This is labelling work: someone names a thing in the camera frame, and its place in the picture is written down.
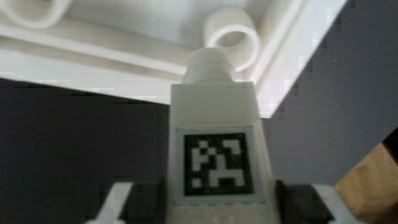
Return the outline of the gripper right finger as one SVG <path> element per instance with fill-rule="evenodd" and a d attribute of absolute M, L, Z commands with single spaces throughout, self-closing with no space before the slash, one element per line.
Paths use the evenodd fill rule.
<path fill-rule="evenodd" d="M 366 224 L 328 185 L 275 184 L 280 224 Z"/>

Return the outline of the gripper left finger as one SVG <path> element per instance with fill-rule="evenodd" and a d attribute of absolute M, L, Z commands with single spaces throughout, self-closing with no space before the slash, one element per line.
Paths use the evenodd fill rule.
<path fill-rule="evenodd" d="M 165 224 L 163 182 L 115 182 L 87 224 Z"/>

